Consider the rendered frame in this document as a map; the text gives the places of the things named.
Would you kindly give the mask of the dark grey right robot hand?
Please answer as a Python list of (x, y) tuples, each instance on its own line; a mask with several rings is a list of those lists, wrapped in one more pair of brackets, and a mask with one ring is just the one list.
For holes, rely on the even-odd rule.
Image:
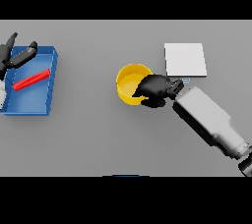
[(138, 84), (133, 97), (145, 96), (141, 104), (150, 108), (159, 108), (165, 105), (165, 100), (174, 100), (184, 87), (183, 80), (172, 81), (163, 75), (147, 75)]

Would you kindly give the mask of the pale square measuring scale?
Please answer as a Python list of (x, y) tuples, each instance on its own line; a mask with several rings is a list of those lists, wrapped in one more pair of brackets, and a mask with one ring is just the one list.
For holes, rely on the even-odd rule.
[(165, 69), (169, 77), (205, 77), (207, 67), (202, 43), (166, 43)]

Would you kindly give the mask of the red beaker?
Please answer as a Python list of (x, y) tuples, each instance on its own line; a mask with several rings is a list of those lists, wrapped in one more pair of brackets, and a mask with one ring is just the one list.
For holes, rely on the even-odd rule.
[(40, 81), (47, 79), (49, 76), (50, 76), (50, 70), (45, 69), (43, 71), (35, 73), (34, 75), (31, 75), (29, 77), (26, 77), (16, 83), (14, 83), (13, 90), (15, 90), (15, 91), (21, 90), (21, 89), (28, 87), (30, 85), (39, 83)]

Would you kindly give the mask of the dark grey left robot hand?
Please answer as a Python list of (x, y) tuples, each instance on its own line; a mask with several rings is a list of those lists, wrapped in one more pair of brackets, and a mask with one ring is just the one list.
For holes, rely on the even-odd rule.
[(0, 44), (0, 81), (3, 81), (8, 69), (18, 69), (33, 59), (37, 53), (37, 43), (33, 41), (26, 50), (12, 57), (11, 52), (18, 36), (14, 32), (5, 44)]

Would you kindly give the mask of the blue tray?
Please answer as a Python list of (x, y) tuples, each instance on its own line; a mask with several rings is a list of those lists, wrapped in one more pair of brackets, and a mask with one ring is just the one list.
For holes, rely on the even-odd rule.
[[(54, 46), (38, 46), (36, 56), (19, 69), (9, 69), (5, 76), (6, 99), (0, 114), (7, 116), (48, 116), (57, 69)], [(13, 84), (48, 69), (50, 76), (36, 84), (14, 90)]]

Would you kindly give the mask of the yellow bowl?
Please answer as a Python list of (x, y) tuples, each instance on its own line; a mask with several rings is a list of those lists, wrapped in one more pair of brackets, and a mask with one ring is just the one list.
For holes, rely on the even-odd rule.
[(145, 97), (133, 97), (133, 94), (141, 80), (152, 73), (150, 68), (139, 63), (130, 63), (122, 67), (116, 77), (116, 91), (119, 98), (127, 105), (140, 105)]

